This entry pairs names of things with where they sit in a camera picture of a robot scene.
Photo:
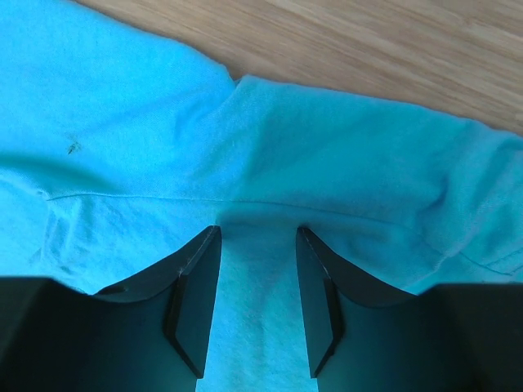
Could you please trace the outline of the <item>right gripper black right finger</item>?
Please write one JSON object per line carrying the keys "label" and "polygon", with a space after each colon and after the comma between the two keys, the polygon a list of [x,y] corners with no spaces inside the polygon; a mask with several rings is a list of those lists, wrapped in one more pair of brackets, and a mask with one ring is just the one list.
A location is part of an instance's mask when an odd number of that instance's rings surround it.
{"label": "right gripper black right finger", "polygon": [[321,391],[519,391],[522,286],[397,289],[296,235],[311,377]]}

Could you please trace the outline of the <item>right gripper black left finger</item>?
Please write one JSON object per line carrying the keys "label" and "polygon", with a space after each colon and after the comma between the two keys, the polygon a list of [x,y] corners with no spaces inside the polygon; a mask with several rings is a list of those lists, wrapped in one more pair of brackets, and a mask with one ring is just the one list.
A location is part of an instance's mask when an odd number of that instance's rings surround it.
{"label": "right gripper black left finger", "polygon": [[93,295],[51,278],[2,278],[2,390],[194,390],[220,262],[221,231],[210,226]]}

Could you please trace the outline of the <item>blue t shirt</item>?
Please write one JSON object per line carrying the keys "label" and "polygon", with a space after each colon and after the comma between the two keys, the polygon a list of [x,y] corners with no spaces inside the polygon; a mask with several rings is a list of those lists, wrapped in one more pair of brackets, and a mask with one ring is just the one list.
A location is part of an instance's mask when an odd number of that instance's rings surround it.
{"label": "blue t shirt", "polygon": [[522,280],[522,139],[246,76],[68,1],[1,4],[1,272],[92,294],[219,225],[202,391],[314,391],[295,236],[393,286]]}

